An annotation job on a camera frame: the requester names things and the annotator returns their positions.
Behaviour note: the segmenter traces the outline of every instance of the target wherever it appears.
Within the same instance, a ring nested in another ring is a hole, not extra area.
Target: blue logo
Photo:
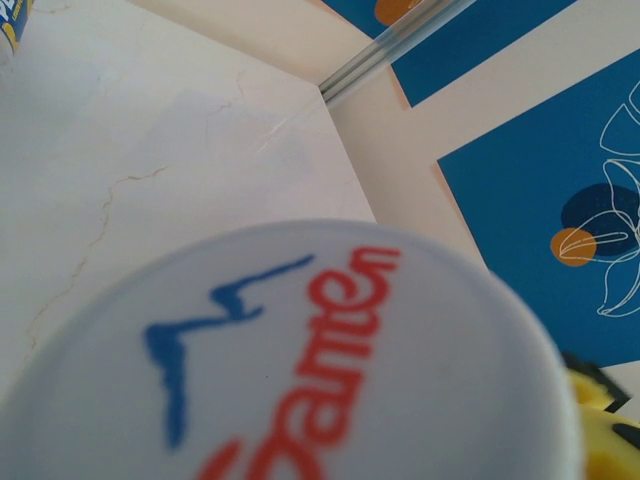
[[[170,449],[175,450],[180,447],[188,423],[188,402],[185,388],[187,349],[182,341],[183,335],[205,329],[240,324],[258,318],[265,312],[264,305],[254,308],[248,307],[242,297],[243,289],[303,268],[314,258],[314,255],[307,255],[291,263],[285,263],[270,270],[215,287],[209,296],[214,305],[224,311],[222,316],[187,318],[171,323],[154,323],[144,330],[144,343],[151,361],[162,372],[162,383],[167,395],[164,423],[166,442]]]

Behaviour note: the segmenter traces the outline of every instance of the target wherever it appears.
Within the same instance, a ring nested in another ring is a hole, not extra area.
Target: white bottle cap
[[[489,273],[335,221],[171,256],[64,329],[0,415],[0,478],[577,480],[559,356]]]

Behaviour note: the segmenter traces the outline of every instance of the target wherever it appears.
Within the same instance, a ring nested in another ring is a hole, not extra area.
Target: blue poster
[[[561,350],[640,360],[640,50],[440,166],[487,266]]]
[[[323,0],[372,38],[386,25],[384,4],[398,0]],[[576,0],[478,0],[393,64],[412,107],[475,68]],[[407,10],[415,0],[405,0]]]

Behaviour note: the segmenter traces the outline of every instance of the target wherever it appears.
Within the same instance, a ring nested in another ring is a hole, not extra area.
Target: orange circle
[[[595,238],[579,228],[565,228],[551,239],[551,251],[558,261],[569,267],[581,267],[589,263],[597,247]]]

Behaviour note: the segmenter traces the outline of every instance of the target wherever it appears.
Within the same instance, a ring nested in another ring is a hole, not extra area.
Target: printed logo
[[[146,328],[145,345],[151,361],[162,372],[167,395],[164,423],[170,449],[177,449],[181,445],[188,425],[185,370],[187,350],[182,337],[191,332],[255,320],[265,312],[265,307],[248,306],[242,297],[243,290],[305,267],[313,259],[313,255],[307,255],[294,262],[214,288],[210,293],[211,301],[225,312],[220,317],[188,318],[174,323],[155,323]]]
[[[378,309],[391,291],[385,274],[396,270],[399,256],[396,249],[357,248],[348,270],[325,270],[312,279],[310,338],[293,368],[297,382],[276,405],[270,431],[254,451],[246,451],[241,437],[217,447],[197,480],[264,480],[283,462],[300,479],[326,478],[321,455],[339,447],[351,428],[366,379],[364,368],[351,365],[373,354],[371,341],[382,323]],[[362,288],[363,281],[369,288]]]
[[[291,388],[273,410],[270,431],[252,442],[256,445],[253,451],[245,448],[241,437],[217,446],[196,480],[224,480],[230,475],[263,480],[270,478],[281,462],[300,479],[326,477],[322,454],[339,447],[350,431],[352,413],[366,380],[365,362],[373,354],[372,340],[383,323],[378,310],[391,292],[387,276],[397,269],[400,255],[393,248],[356,248],[347,269],[323,270],[311,279],[307,286],[313,305],[309,340],[293,366]],[[223,310],[221,316],[154,323],[145,329],[146,349],[162,373],[166,394],[163,422],[169,449],[182,445],[189,425],[184,335],[261,317],[267,307],[251,305],[244,290],[302,269],[314,258],[306,255],[213,288],[210,298]]]

